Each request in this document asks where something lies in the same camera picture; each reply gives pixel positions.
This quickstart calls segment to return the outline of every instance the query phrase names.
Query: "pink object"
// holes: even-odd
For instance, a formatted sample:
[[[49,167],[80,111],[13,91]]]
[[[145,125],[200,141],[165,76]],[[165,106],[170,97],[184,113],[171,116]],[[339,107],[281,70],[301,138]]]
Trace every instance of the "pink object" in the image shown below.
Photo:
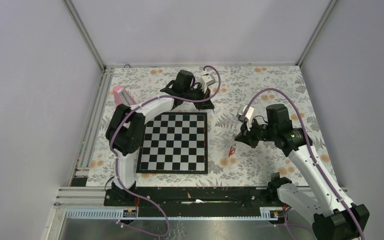
[[[129,92],[121,85],[115,86],[113,89],[113,92],[114,92],[114,101],[116,106],[120,104],[124,104],[126,106],[131,106],[136,104],[135,99],[133,99],[133,97],[129,94]]]

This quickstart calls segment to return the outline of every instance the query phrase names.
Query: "white wall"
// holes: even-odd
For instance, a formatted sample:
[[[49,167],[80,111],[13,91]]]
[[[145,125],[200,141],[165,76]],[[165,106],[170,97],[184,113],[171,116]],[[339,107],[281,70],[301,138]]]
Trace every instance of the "white wall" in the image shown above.
[[[0,0],[0,240],[37,240],[100,71],[61,0]]]
[[[329,0],[73,0],[106,64],[295,63]]]
[[[339,1],[302,73],[338,180],[384,239],[384,1]]]

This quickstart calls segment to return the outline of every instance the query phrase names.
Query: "table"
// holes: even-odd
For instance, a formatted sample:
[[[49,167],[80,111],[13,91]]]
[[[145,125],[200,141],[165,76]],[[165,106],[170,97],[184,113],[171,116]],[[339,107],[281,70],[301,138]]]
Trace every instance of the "table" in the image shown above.
[[[298,66],[216,66],[221,76],[221,88],[212,102],[214,110],[208,114],[208,174],[156,174],[137,173],[138,187],[219,187],[267,186],[271,174],[280,172],[297,186],[308,186],[294,164],[271,142],[260,142],[251,147],[238,142],[236,153],[228,157],[234,143],[233,135],[240,132],[241,122],[236,114],[241,106],[264,88],[277,88],[286,93],[296,104],[303,117],[308,135],[313,140],[323,164],[335,178],[328,151],[322,137],[314,110]],[[105,132],[116,108],[113,88],[122,85],[137,102],[143,102],[176,78],[181,70],[202,74],[202,67],[139,67],[116,68],[100,120],[94,145],[87,187],[103,187],[114,176],[114,155],[109,149]],[[210,86],[214,93],[216,84]],[[276,92],[262,94],[253,103],[256,115],[266,116],[266,106],[285,104],[294,127],[299,127],[298,116],[286,99]],[[197,112],[192,103],[184,103],[172,112]]]

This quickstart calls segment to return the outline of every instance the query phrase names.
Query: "metal beam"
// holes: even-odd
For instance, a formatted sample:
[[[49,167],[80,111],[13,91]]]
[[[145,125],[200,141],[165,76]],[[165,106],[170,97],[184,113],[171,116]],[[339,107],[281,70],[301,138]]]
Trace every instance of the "metal beam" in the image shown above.
[[[317,37],[319,36],[320,31],[325,26],[326,21],[328,20],[329,16],[331,15],[332,11],[334,10],[338,2],[339,0],[330,0],[329,4],[327,5],[326,9],[323,12],[323,15],[318,21],[317,26],[315,27],[310,39],[308,40],[307,45],[304,48],[304,51],[302,51],[301,56],[299,56],[298,61],[296,61],[295,65],[299,67],[303,65],[303,62],[306,59],[307,55],[309,54],[311,48],[313,47],[313,44],[316,41]]]
[[[97,47],[95,46],[94,42],[92,41],[91,36],[89,35],[88,31],[86,30],[85,25],[82,22],[82,19],[79,16],[79,13],[76,10],[76,7],[74,6],[72,0],[62,0],[68,10],[68,13],[71,15],[71,18],[73,19],[73,22],[77,26],[77,29],[80,32],[80,35],[82,36],[84,42],[86,43],[87,47],[90,50],[90,53],[92,54],[93,58],[95,59],[96,64],[98,64],[101,71],[104,71],[106,68],[106,65],[104,61],[102,60],[101,55],[99,54]]]

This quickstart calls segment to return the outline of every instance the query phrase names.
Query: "white square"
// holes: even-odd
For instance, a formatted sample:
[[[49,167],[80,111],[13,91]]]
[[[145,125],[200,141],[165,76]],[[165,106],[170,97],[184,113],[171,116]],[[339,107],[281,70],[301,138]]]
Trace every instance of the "white square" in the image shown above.
[[[177,126],[174,128],[174,133],[175,134],[181,134],[182,133],[182,127],[181,126]]]
[[[187,163],[187,162],[181,162],[181,163],[180,163],[180,170],[184,170],[184,171],[189,170],[189,163]]]
[[[166,134],[167,133],[167,129],[168,129],[168,127],[162,126],[162,127],[159,128],[159,133],[160,134]]]
[[[157,170],[157,163],[156,162],[149,162],[148,163],[148,170]]]
[[[196,149],[197,148],[197,141],[189,141],[189,148],[190,149]]]
[[[151,127],[151,126],[145,127],[145,133],[146,134],[152,134],[152,130],[153,130],[153,127]]]
[[[154,134],[152,134],[151,135],[151,140],[160,140],[160,135],[159,134],[157,134],[157,133],[154,133]]]
[[[167,141],[174,141],[175,134],[174,133],[167,133]]]
[[[142,155],[142,158],[140,159],[141,163],[147,163],[150,161],[150,156],[149,155]]]
[[[166,161],[166,155],[157,155],[156,156],[156,162],[157,163],[164,163]]]
[[[197,141],[204,141],[205,140],[205,134],[199,133],[196,135],[196,140]]]
[[[151,147],[151,141],[149,141],[149,140],[143,141],[143,147],[144,148],[150,148]]]
[[[182,142],[181,141],[174,141],[173,147],[174,148],[181,148],[182,147]]]
[[[165,147],[167,147],[167,141],[165,141],[165,140],[160,140],[160,141],[158,142],[158,147],[159,147],[159,148],[165,148]]]
[[[173,163],[180,163],[180,155],[173,155]]]
[[[157,155],[158,154],[158,148],[151,147],[151,149],[149,150],[149,154],[150,155]]]
[[[173,148],[167,147],[165,149],[165,155],[168,155],[168,156],[173,155]]]
[[[182,147],[180,149],[180,154],[188,156],[189,155],[189,148],[188,147]]]
[[[204,162],[196,163],[196,170],[197,171],[204,171],[205,170],[205,163]]]
[[[164,170],[173,170],[173,163],[172,162],[166,162],[164,164]]]
[[[204,148],[197,148],[197,149],[196,149],[196,155],[198,155],[198,156],[204,156],[204,155],[205,155]]]
[[[188,163],[196,163],[197,162],[197,156],[196,155],[189,155],[187,162]]]

